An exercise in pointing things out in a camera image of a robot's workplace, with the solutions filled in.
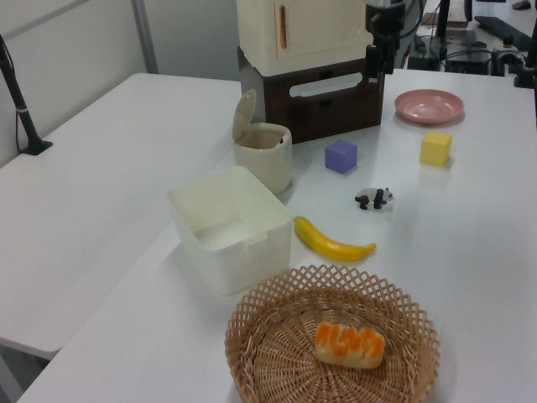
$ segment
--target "banana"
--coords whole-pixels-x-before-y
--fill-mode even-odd
[[[318,254],[346,262],[363,259],[377,247],[375,243],[370,243],[366,246],[339,243],[334,239],[328,238],[310,220],[302,216],[295,217],[295,232],[302,242]]]

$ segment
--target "orange handle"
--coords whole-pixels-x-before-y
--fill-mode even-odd
[[[285,6],[279,6],[279,44],[287,49],[287,32],[285,28]]]

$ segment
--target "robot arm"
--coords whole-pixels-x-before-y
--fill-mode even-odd
[[[419,0],[420,17],[416,25],[401,35],[404,27],[404,0],[364,0],[366,3],[367,31],[373,35],[373,45],[366,49],[366,75],[378,78],[394,72],[394,58],[399,40],[411,35],[421,24],[423,0]]]

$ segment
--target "wicker basket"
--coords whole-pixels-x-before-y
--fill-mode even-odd
[[[386,340],[382,364],[352,369],[315,358],[319,322],[369,326]],[[436,330],[410,296],[347,267],[301,267],[243,297],[226,356],[247,402],[420,402],[438,367]]]

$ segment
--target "plastic container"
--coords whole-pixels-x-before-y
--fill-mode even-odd
[[[170,189],[168,200],[186,253],[217,294],[288,268],[291,213],[246,168],[199,176]]]
[[[247,91],[233,118],[233,153],[237,165],[248,168],[275,195],[291,182],[291,132],[272,123],[251,124],[257,94]]]

